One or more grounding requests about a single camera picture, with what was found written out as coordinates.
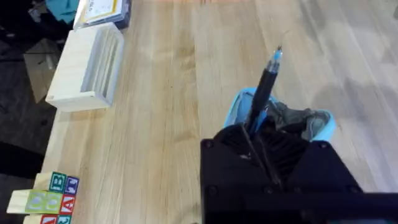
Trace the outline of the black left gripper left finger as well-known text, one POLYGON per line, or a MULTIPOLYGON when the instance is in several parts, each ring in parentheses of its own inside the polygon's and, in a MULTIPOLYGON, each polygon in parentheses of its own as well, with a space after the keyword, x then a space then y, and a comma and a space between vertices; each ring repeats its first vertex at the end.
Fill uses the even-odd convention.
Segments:
POLYGON ((203 223, 265 223, 262 197, 276 190, 261 149, 240 124, 200 143, 203 223))

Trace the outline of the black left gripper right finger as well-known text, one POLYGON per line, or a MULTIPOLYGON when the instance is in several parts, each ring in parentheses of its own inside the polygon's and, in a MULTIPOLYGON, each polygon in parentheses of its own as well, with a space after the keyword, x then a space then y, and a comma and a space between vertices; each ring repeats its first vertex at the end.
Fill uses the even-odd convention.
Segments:
POLYGON ((264 165, 285 192, 361 193, 363 190, 331 144, 280 131, 259 133, 264 165))

